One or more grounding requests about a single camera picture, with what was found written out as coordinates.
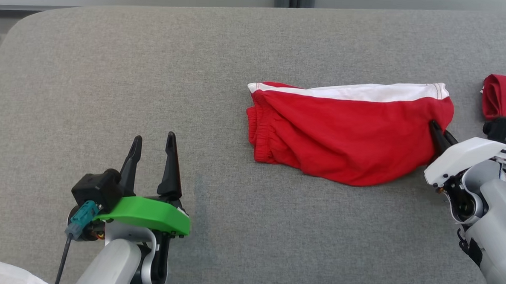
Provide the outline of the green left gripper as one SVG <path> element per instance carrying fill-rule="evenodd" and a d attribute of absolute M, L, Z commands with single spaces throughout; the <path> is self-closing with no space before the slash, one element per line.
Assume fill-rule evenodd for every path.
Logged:
<path fill-rule="evenodd" d="M 174 132 L 167 135 L 166 163 L 162 182 L 157 187 L 161 199 L 179 200 L 182 197 L 177 139 Z M 130 150 L 120 171 L 122 199 L 109 213 L 100 213 L 94 217 L 100 221 L 119 221 L 129 226 L 146 227 L 176 236 L 187 236 L 191 232 L 191 220 L 181 207 L 167 202 L 136 196 L 137 164 L 142 154 L 142 137 L 134 138 Z"/>

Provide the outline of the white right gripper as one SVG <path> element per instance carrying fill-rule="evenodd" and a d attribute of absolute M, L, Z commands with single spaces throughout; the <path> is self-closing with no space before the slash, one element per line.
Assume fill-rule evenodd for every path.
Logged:
<path fill-rule="evenodd" d="M 462 173 L 464 179 L 479 183 L 492 179 L 505 180 L 506 145 L 502 142 L 474 137 L 458 143 L 436 120 L 429 122 L 429 132 L 437 158 L 424 171 L 426 182 L 443 187 L 450 177 Z"/>

